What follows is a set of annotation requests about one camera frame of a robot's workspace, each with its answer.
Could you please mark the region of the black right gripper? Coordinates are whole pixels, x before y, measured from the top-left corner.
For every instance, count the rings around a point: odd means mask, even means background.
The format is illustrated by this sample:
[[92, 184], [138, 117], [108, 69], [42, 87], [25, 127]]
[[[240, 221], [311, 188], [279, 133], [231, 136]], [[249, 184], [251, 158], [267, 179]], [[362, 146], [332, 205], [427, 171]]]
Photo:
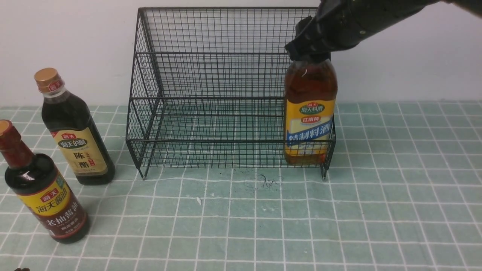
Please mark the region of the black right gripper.
[[325, 60], [328, 54], [349, 50], [361, 41], [348, 0], [322, 0], [315, 16], [300, 20], [295, 30], [295, 38], [285, 45], [292, 61], [309, 56]]

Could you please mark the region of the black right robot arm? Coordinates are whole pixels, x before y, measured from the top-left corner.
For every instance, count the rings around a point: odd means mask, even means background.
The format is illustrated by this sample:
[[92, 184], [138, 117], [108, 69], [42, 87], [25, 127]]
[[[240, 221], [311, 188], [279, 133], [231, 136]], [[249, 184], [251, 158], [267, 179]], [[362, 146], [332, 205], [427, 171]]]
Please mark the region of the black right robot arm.
[[332, 52], [354, 48], [434, 0], [322, 0], [313, 17], [300, 20], [285, 50], [293, 61], [324, 61]]

